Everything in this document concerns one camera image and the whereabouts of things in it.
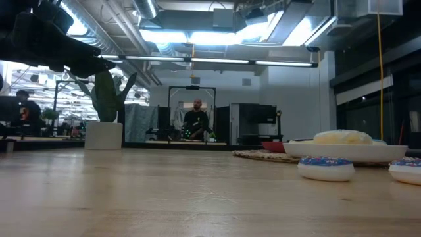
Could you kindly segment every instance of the white planter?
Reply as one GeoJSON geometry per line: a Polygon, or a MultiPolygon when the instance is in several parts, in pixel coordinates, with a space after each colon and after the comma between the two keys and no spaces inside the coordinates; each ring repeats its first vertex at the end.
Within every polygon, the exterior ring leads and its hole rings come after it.
{"type": "Polygon", "coordinates": [[[113,122],[89,122],[86,125],[85,149],[121,149],[123,124],[113,122]]]}

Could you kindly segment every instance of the yellow rope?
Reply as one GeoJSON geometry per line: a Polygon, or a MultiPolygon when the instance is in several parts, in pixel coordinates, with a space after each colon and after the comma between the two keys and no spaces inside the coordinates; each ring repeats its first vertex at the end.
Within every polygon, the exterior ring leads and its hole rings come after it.
{"type": "Polygon", "coordinates": [[[383,55],[382,55],[382,29],[380,26],[380,0],[377,0],[377,31],[379,36],[380,59],[380,139],[383,139],[383,55]]]}

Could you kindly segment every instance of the white plate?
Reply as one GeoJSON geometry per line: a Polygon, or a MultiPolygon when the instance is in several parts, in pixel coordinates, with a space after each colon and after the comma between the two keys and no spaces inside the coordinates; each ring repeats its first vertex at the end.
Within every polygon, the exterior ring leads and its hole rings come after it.
{"type": "Polygon", "coordinates": [[[402,159],[407,152],[405,145],[343,145],[343,144],[290,144],[284,143],[288,155],[327,156],[346,158],[356,162],[391,162],[402,159]]]}

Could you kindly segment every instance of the cactus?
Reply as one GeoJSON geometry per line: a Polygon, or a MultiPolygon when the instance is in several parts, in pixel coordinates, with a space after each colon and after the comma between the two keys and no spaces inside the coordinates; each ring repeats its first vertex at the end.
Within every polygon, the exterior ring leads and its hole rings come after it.
{"type": "Polygon", "coordinates": [[[117,111],[122,109],[127,94],[136,81],[137,73],[130,76],[126,87],[122,92],[119,90],[121,79],[119,77],[112,77],[109,71],[100,72],[95,75],[95,86],[92,92],[86,85],[75,76],[70,75],[75,80],[80,89],[90,98],[92,98],[92,105],[98,112],[98,117],[101,122],[114,122],[117,116],[117,111]]]}

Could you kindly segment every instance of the person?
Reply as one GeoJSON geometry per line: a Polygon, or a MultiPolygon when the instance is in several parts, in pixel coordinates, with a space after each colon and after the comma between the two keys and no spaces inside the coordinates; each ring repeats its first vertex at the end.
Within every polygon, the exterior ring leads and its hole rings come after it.
{"type": "Polygon", "coordinates": [[[39,127],[41,108],[37,103],[28,101],[29,93],[27,91],[17,91],[16,97],[20,102],[20,121],[16,121],[14,125],[29,124],[32,127],[32,135],[39,136],[41,131],[41,128],[39,127]]]}
{"type": "Polygon", "coordinates": [[[195,99],[193,110],[184,115],[184,127],[191,132],[190,140],[203,140],[203,133],[209,125],[209,119],[205,112],[201,110],[202,101],[195,99]]]}

